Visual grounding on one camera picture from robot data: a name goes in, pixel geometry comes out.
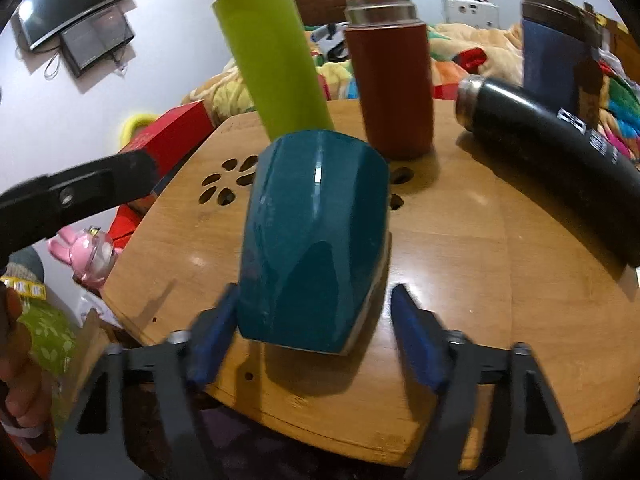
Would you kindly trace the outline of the person's left hand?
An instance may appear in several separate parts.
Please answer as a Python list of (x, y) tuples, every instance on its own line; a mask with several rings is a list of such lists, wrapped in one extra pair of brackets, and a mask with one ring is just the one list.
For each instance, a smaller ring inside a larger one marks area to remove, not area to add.
[(51, 377), (30, 356), (32, 337), (17, 321), (22, 304), (14, 289), (6, 291), (6, 312), (13, 325), (1, 345), (1, 380), (8, 386), (6, 409), (21, 427), (35, 428), (44, 425), (51, 415)]

